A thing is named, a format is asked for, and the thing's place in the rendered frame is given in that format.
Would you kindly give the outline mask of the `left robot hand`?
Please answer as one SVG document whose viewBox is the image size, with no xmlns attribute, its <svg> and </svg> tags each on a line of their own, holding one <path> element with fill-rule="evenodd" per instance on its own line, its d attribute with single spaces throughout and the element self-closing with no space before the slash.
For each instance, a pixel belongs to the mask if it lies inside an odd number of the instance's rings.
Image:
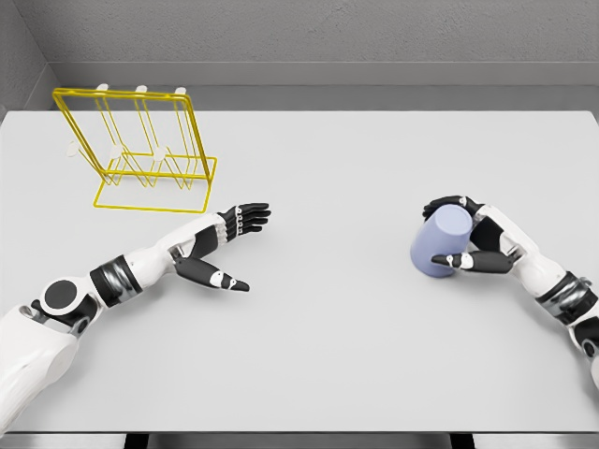
<svg viewBox="0 0 599 449">
<path fill-rule="evenodd" d="M 176 229 L 156 246 L 167 251 L 180 277 L 210 288 L 248 292 L 246 282 L 236 280 L 203 258 L 239 236 L 260 232 L 269 216 L 268 203 L 236 205 Z"/>
</svg>

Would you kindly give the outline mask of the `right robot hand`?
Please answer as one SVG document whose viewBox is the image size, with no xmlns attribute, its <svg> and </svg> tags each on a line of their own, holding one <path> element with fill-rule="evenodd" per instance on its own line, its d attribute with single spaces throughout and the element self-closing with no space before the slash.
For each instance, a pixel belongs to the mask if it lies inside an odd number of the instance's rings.
<svg viewBox="0 0 599 449">
<path fill-rule="evenodd" d="M 429 219 L 444 205 L 465 209 L 473 220 L 470 241 L 475 250 L 469 253 L 437 254 L 433 264 L 472 272 L 511 273 L 528 293 L 540 297 L 565 275 L 561 266 L 540 253 L 538 246 L 497 208 L 479 204 L 468 196 L 443 196 L 424 207 Z"/>
</svg>

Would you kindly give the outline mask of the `lavender blue cup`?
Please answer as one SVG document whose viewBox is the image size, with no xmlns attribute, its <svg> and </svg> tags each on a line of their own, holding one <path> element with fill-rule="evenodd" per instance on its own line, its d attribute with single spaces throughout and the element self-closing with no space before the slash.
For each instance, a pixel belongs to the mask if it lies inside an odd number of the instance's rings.
<svg viewBox="0 0 599 449">
<path fill-rule="evenodd" d="M 453 268 L 431 261 L 435 255 L 462 253 L 473 227 L 471 215 L 457 205 L 444 205 L 420 227 L 410 256 L 413 265 L 433 278 L 451 276 Z"/>
</svg>

